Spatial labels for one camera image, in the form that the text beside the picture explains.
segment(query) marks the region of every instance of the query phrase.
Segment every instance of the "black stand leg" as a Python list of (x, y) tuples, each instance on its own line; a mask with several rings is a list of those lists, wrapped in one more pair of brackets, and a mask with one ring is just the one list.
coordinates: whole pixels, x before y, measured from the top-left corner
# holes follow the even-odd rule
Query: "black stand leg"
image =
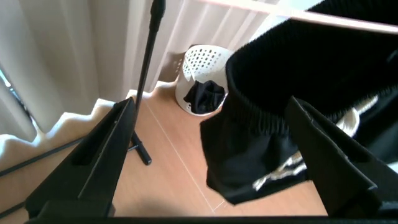
[(152, 159), (150, 158), (150, 155), (146, 151), (141, 140), (138, 138), (137, 133), (135, 132), (135, 128), (136, 128), (136, 123), (137, 123), (138, 111), (139, 111), (139, 107), (140, 107), (141, 100), (142, 100), (142, 94), (144, 92), (144, 85), (145, 85), (145, 81), (147, 79), (150, 58), (152, 57), (152, 52), (153, 52), (154, 45), (155, 45), (156, 34), (157, 34), (157, 31), (159, 30), (160, 21), (162, 20), (162, 17), (164, 15), (165, 4), (166, 4), (165, 0), (153, 0), (152, 7), (150, 9), (151, 17), (150, 17), (150, 22), (149, 22), (149, 34), (148, 34), (147, 45), (145, 48), (144, 61), (142, 62), (141, 74), (139, 77), (137, 100), (136, 100), (136, 110), (134, 112), (133, 119), (132, 119), (132, 128), (134, 131), (131, 136), (131, 143), (132, 143), (133, 147), (130, 147), (128, 149), (128, 151), (137, 149), (139, 156), (141, 157), (144, 164), (147, 166), (149, 164), (151, 164)]

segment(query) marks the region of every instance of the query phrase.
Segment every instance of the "white laundry basket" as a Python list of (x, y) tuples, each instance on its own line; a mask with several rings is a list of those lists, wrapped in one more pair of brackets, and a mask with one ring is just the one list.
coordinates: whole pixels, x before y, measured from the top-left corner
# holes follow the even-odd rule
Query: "white laundry basket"
[(187, 50), (184, 56), (182, 70), (178, 76), (175, 97), (177, 103), (186, 112), (196, 116), (206, 114), (195, 114), (191, 111), (191, 104), (184, 100), (195, 81), (205, 83), (213, 81), (222, 86), (228, 92), (225, 77), (225, 63), (232, 55), (232, 51), (214, 45), (196, 45)]

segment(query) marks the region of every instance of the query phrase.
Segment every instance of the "white bar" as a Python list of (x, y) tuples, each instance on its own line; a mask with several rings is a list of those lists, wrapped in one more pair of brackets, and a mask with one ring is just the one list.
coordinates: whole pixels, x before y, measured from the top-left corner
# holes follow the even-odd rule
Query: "white bar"
[(236, 7), (266, 14), (277, 14), (278, 16), (290, 17), (292, 19), (323, 24), (328, 26), (345, 27), (350, 29), (367, 30), (387, 34), (398, 34), (398, 26), (381, 24), (377, 22), (367, 22), (356, 19), (347, 19), (338, 16), (329, 16), (317, 12), (307, 12), (289, 7), (278, 6), (275, 4), (263, 3), (253, 0), (199, 0), (210, 4), (217, 4), (228, 7)]

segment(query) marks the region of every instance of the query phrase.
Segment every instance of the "tiled floor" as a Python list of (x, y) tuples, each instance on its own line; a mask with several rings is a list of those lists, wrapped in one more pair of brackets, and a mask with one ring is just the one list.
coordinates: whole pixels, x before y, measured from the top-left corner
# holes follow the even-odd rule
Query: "tiled floor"
[[(145, 166), (137, 152), (127, 154), (114, 195), (116, 216), (326, 214), (311, 182), (235, 207), (226, 203), (205, 184), (206, 162), (199, 135), (203, 119), (179, 108), (172, 85), (158, 87), (143, 100), (136, 131), (152, 164)], [(26, 212), (20, 210), (0, 223), (20, 223), (26, 218)]]

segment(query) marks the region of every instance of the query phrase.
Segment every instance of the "curtain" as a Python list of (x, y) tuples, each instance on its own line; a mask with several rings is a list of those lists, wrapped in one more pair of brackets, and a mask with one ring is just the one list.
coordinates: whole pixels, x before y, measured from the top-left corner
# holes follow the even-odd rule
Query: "curtain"
[[(0, 69), (41, 131), (50, 131), (64, 112), (89, 114), (98, 98), (119, 101), (137, 88), (151, 4), (148, 0), (0, 1)], [(158, 80), (174, 81), (189, 47), (212, 44), (236, 50), (265, 18), (199, 1), (167, 1), (145, 91), (151, 92)], [(0, 126), (0, 134), (31, 141), (34, 128), (22, 118), (23, 111), (13, 113), (18, 109), (9, 101), (1, 100), (0, 118), (10, 124)]]

